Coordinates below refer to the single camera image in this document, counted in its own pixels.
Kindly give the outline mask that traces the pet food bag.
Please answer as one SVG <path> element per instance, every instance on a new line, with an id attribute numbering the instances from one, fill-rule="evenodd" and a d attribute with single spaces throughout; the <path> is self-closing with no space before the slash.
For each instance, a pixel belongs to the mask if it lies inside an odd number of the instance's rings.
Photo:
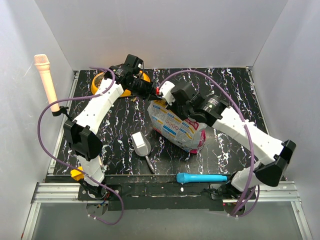
<path id="1" fill-rule="evenodd" d="M 192 119 L 181 120 L 166 109 L 163 100 L 152 100 L 147 109 L 153 128 L 182 150 L 197 154 L 206 142 L 206 125 Z"/>

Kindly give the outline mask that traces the metal food scoop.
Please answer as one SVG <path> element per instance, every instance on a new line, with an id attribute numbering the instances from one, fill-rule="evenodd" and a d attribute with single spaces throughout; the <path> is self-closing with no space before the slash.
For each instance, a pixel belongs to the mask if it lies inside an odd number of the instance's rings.
<path id="1" fill-rule="evenodd" d="M 135 153 L 138 156 L 144 157 L 146 159 L 150 172 L 152 174 L 155 174 L 156 171 L 155 171 L 154 164 L 149 158 L 149 154 L 151 153 L 151 149 L 152 149 L 151 144 L 149 143 L 145 135 L 141 131 L 139 131 L 139 132 L 133 133 L 131 135 L 131 139 L 133 142 Z"/>

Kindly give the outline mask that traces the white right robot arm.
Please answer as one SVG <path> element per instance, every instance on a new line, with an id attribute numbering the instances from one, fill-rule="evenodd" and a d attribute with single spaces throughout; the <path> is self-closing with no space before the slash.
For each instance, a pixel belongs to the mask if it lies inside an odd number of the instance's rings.
<path id="1" fill-rule="evenodd" d="M 237 199 L 260 184 L 278 186 L 295 151 L 293 141 L 281 141 L 266 134 L 252 122 L 241 119 L 236 110 L 218 96 L 204 97 L 190 84 L 174 85 L 164 91 L 163 96 L 169 108 L 182 120 L 204 123 L 253 151 L 257 158 L 253 167 L 233 173 L 222 187 L 230 198 Z"/>

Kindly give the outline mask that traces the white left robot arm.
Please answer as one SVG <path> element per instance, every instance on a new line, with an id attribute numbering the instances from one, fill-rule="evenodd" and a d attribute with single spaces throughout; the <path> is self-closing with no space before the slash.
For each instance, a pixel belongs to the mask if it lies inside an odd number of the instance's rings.
<path id="1" fill-rule="evenodd" d="M 100 125 L 114 103 L 125 91 L 148 98 L 154 93 L 152 83 L 144 80 L 144 63 L 123 63 L 102 71 L 103 77 L 96 92 L 89 97 L 83 111 L 63 125 L 64 136 L 74 151 L 82 174 L 79 183 L 95 200 L 101 200 L 109 192 L 103 185 L 105 175 L 101 162 L 103 143 L 97 136 Z"/>

